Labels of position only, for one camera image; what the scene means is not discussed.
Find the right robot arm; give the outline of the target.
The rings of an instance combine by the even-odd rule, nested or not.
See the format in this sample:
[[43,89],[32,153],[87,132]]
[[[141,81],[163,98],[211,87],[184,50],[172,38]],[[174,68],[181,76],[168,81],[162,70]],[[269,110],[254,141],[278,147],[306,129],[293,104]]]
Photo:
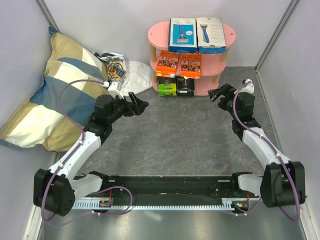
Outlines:
[[268,208],[300,205],[306,200],[305,168],[299,161],[291,161],[267,138],[261,125],[254,118],[255,90],[247,79],[241,89],[229,84],[208,91],[212,102],[232,116],[232,130],[260,161],[262,176],[239,172],[229,184],[235,197],[250,192],[261,197]]

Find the black green razor box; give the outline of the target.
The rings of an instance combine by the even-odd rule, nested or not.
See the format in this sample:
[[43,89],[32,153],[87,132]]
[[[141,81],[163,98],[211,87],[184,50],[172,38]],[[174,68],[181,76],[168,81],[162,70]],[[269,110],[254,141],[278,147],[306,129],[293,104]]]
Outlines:
[[195,80],[193,78],[178,76],[176,94],[178,97],[193,97],[195,94]]

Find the blue razor box clear front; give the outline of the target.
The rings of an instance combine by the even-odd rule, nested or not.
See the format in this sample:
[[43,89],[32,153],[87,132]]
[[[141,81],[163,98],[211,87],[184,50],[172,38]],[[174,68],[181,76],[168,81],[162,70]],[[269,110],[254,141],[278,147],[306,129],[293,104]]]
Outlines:
[[168,51],[195,54],[198,50],[195,18],[171,18],[168,30]]

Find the green black razor pack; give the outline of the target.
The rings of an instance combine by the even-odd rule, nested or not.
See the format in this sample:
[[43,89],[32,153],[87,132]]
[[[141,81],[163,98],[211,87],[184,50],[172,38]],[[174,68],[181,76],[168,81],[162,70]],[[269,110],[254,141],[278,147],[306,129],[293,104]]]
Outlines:
[[168,97],[177,95],[177,80],[174,77],[158,77],[158,96]]

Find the white blue razor box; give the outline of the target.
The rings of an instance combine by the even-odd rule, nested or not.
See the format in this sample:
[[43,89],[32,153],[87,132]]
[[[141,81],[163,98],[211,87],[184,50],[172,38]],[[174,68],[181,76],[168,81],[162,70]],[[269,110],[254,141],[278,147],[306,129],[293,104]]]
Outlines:
[[222,54],[227,51],[221,17],[197,17],[196,28],[200,54]]

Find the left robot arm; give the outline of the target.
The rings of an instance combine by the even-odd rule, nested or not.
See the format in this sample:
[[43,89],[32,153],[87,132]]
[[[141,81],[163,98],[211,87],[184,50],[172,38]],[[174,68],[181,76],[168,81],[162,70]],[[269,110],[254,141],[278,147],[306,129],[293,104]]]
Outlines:
[[34,175],[33,204],[61,217],[67,215],[74,203],[95,193],[106,196],[110,185],[97,174],[90,173],[80,179],[75,176],[87,159],[110,136],[112,125],[121,117],[141,115],[149,106],[133,93],[130,100],[111,95],[96,99],[94,112],[76,143],[49,169],[39,169]]

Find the orange razor box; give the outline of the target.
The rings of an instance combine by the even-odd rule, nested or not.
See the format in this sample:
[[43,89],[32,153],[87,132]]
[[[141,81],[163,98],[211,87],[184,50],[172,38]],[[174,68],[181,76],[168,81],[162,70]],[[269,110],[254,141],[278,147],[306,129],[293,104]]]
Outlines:
[[182,54],[180,75],[184,78],[200,78],[202,75],[202,55],[200,53]]
[[179,57],[180,54],[177,52],[161,50],[155,71],[156,76],[174,78],[176,75]]

